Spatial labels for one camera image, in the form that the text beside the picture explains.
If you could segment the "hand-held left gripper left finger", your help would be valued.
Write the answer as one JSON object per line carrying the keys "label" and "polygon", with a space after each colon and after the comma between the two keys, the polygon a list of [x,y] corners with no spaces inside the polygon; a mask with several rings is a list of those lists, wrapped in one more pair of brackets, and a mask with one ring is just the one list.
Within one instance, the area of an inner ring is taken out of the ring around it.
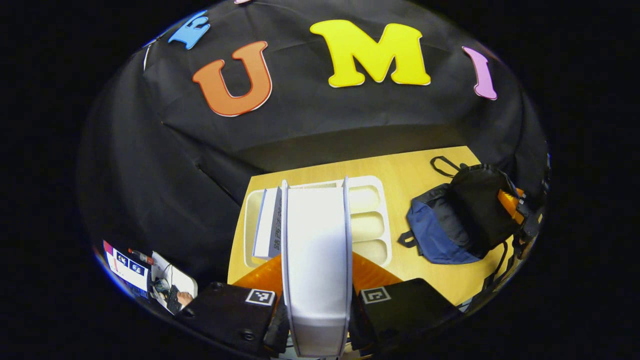
{"label": "hand-held left gripper left finger", "polygon": [[211,282],[175,317],[202,337],[250,356],[277,357],[290,337],[282,257],[261,264],[233,284]]}

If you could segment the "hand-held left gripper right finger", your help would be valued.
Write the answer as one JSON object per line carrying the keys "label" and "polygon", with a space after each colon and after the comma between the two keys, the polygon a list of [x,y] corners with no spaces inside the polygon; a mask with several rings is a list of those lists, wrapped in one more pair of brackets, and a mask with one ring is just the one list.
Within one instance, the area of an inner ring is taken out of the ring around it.
{"label": "hand-held left gripper right finger", "polygon": [[388,354],[436,335],[462,317],[425,279],[402,280],[356,252],[352,287],[349,339],[355,351]]}

